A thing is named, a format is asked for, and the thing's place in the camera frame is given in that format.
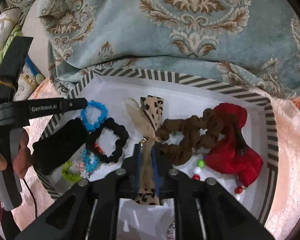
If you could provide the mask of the person's left hand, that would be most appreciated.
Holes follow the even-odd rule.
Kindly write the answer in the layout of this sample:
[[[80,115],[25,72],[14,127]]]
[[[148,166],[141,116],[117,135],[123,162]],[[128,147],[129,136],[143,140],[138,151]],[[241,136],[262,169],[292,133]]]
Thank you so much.
[[[24,179],[28,169],[32,166],[32,156],[30,149],[28,148],[29,135],[23,130],[22,136],[19,142],[19,152],[13,160],[13,170],[20,179]],[[7,161],[0,153],[0,171],[5,170],[7,167]]]

